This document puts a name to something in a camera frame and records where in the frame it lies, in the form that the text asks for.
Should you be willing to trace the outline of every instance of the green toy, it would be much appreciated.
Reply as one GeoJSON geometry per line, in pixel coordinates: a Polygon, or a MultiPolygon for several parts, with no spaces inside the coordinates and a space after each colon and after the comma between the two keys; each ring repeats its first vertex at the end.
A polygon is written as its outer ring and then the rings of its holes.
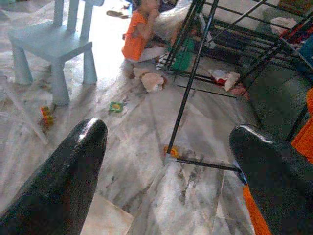
{"type": "Polygon", "coordinates": [[[176,61],[172,65],[175,70],[186,70],[189,67],[192,51],[194,49],[194,41],[192,38],[187,38],[178,53],[176,54],[176,61]]]}
{"type": "Polygon", "coordinates": [[[123,103],[121,102],[111,102],[110,103],[110,111],[120,113],[123,111],[123,103]]]}

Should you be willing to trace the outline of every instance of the white cloth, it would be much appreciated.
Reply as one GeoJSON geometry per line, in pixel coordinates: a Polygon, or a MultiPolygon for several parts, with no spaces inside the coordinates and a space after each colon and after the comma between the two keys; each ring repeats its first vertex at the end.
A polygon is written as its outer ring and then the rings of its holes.
{"type": "Polygon", "coordinates": [[[138,61],[132,60],[132,59],[127,59],[127,60],[129,60],[130,62],[133,62],[133,63],[140,63],[143,61],[152,60],[152,59],[157,58],[157,57],[164,55],[164,54],[165,54],[165,48],[164,47],[145,48],[138,61]]]}

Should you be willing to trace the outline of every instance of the plastic toy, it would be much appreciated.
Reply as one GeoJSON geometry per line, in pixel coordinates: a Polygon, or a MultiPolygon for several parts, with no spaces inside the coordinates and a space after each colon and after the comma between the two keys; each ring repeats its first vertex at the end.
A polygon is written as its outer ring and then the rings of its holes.
{"type": "MultiPolygon", "coordinates": [[[[164,153],[167,152],[167,149],[168,149],[168,145],[164,147],[164,153]]],[[[171,156],[173,158],[179,158],[179,152],[178,152],[177,146],[172,147],[171,156]]]]}
{"type": "Polygon", "coordinates": [[[53,117],[51,115],[51,112],[47,106],[43,106],[40,108],[41,113],[43,114],[44,121],[45,121],[45,126],[49,127],[53,125],[53,117]]]}
{"type": "Polygon", "coordinates": [[[123,103],[121,102],[111,102],[110,111],[120,113],[123,111],[123,103]]]}

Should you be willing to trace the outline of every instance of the clothes drying rack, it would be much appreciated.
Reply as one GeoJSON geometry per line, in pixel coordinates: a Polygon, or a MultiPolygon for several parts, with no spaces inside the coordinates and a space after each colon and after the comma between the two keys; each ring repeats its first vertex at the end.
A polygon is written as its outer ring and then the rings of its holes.
{"type": "MultiPolygon", "coordinates": [[[[208,162],[205,163],[201,161],[189,160],[186,158],[173,158],[170,154],[174,145],[175,137],[176,137],[178,127],[182,118],[182,114],[183,114],[183,111],[184,111],[184,108],[188,99],[189,92],[192,89],[191,87],[192,87],[194,79],[202,81],[202,82],[208,82],[208,83],[213,83],[213,84],[216,83],[213,77],[204,76],[204,75],[196,73],[200,58],[202,56],[203,48],[205,47],[205,45],[208,45],[210,42],[214,42],[218,46],[231,49],[238,55],[248,56],[253,59],[253,62],[250,64],[249,68],[245,71],[245,73],[241,75],[241,78],[236,82],[235,86],[237,86],[240,82],[242,82],[244,79],[250,76],[253,72],[255,72],[259,68],[262,68],[262,66],[266,64],[274,64],[283,68],[297,71],[297,69],[292,66],[292,61],[298,60],[298,61],[302,61],[303,64],[305,64],[309,68],[306,73],[313,74],[312,65],[299,52],[297,52],[297,50],[295,50],[293,46],[289,43],[289,40],[292,39],[294,36],[293,32],[296,32],[299,29],[299,27],[306,24],[309,20],[312,20],[313,10],[309,12],[307,15],[303,15],[303,14],[294,13],[289,10],[283,9],[279,6],[267,3],[267,0],[250,0],[250,1],[254,1],[256,2],[256,4],[245,13],[241,13],[233,9],[219,6],[218,4],[219,0],[213,0],[213,3],[206,2],[206,0],[193,0],[191,2],[190,8],[183,21],[181,31],[178,34],[175,40],[175,43],[172,46],[171,51],[169,52],[169,56],[167,57],[167,60],[164,64],[165,65],[164,67],[167,70],[172,70],[174,72],[175,77],[177,75],[182,76],[182,77],[188,77],[187,86],[180,86],[180,87],[185,88],[185,92],[183,95],[183,99],[181,101],[179,113],[178,113],[175,126],[171,135],[169,146],[166,151],[166,161],[201,165],[205,167],[230,170],[230,171],[241,173],[241,170],[238,167],[233,166],[233,165],[213,164],[213,163],[208,163],[208,162]],[[203,6],[205,4],[211,6],[210,12],[207,17],[204,17],[201,13],[203,6]],[[302,20],[299,23],[297,23],[296,26],[289,29],[284,26],[280,26],[280,25],[259,19],[257,17],[251,16],[250,14],[261,5],[266,5],[272,8],[276,8],[281,11],[298,15],[302,20]],[[215,15],[216,9],[218,8],[224,11],[238,14],[239,17],[233,23],[226,23],[221,20],[217,20],[214,18],[214,15],[215,15]],[[200,46],[199,46],[198,51],[196,52],[196,57],[195,57],[195,61],[193,63],[191,72],[187,72],[184,70],[182,71],[179,69],[174,70],[171,68],[172,62],[177,52],[179,51],[180,47],[183,45],[183,42],[187,39],[187,36],[189,32],[191,31],[194,20],[196,20],[199,17],[202,17],[203,19],[205,18],[206,21],[203,27],[204,29],[202,30],[203,32],[201,36],[200,46]],[[251,30],[248,28],[238,26],[237,23],[240,22],[244,18],[250,18],[250,19],[265,23],[265,24],[280,27],[280,28],[285,29],[286,32],[283,34],[284,36],[278,37],[272,34],[260,33],[256,30],[251,30]],[[212,38],[210,40],[207,40],[207,35],[209,32],[212,34],[212,38]],[[232,38],[233,42],[228,42],[227,40],[223,40],[223,38],[225,39],[224,33],[226,32],[232,32],[248,40],[242,40],[242,38],[240,39],[240,38],[234,37],[232,38]],[[242,48],[239,47],[238,44],[242,44],[242,43],[248,47],[242,47],[242,48]]],[[[214,59],[218,59],[218,60],[223,60],[222,58],[217,58],[214,55],[206,55],[206,56],[214,58],[214,59]]],[[[241,64],[237,62],[233,62],[233,64],[236,64],[237,66],[241,66],[241,64]]],[[[246,90],[248,90],[251,87],[255,79],[253,79],[252,82],[246,87],[246,90]]],[[[216,94],[216,95],[229,96],[231,98],[236,98],[231,95],[225,95],[225,94],[215,93],[211,91],[205,91],[205,92],[216,94]]],[[[293,125],[290,133],[288,134],[288,137],[286,139],[287,141],[290,141],[293,135],[295,134],[295,131],[297,127],[299,126],[299,124],[301,123],[304,115],[306,114],[307,109],[308,108],[305,105],[303,110],[300,112],[300,115],[298,116],[295,124],[293,125]]]]}

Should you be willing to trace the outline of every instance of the debris on floor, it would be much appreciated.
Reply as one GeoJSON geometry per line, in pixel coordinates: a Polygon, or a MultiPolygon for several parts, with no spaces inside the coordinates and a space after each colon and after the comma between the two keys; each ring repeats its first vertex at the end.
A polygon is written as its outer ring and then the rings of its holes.
{"type": "Polygon", "coordinates": [[[165,88],[166,79],[158,73],[150,72],[146,68],[134,68],[136,80],[141,80],[147,92],[159,92],[165,88]]]}
{"type": "Polygon", "coordinates": [[[116,113],[120,113],[123,111],[123,106],[124,104],[122,102],[115,102],[115,101],[112,101],[110,103],[110,108],[109,110],[111,112],[116,112],[116,113]]]}
{"type": "Polygon", "coordinates": [[[226,72],[225,70],[209,70],[211,76],[218,85],[224,86],[225,91],[229,91],[240,78],[236,72],[226,72]]]}
{"type": "Polygon", "coordinates": [[[119,17],[122,19],[127,19],[131,15],[129,10],[131,4],[124,0],[116,1],[116,5],[107,11],[108,16],[119,17]]]}
{"type": "Polygon", "coordinates": [[[50,126],[53,125],[53,117],[51,115],[51,111],[48,106],[43,106],[40,108],[40,110],[41,110],[41,113],[43,114],[45,127],[49,128],[50,126]]]}
{"type": "MultiPolygon", "coordinates": [[[[167,149],[168,149],[168,145],[164,147],[164,153],[166,154],[167,152],[167,149]]],[[[178,151],[178,148],[177,146],[173,146],[172,149],[171,149],[171,156],[173,158],[179,158],[179,151],[178,151]]]]}
{"type": "Polygon", "coordinates": [[[250,95],[248,91],[245,89],[244,85],[242,83],[239,83],[237,86],[229,90],[229,93],[234,95],[241,95],[243,96],[247,101],[250,100],[250,95]]]}

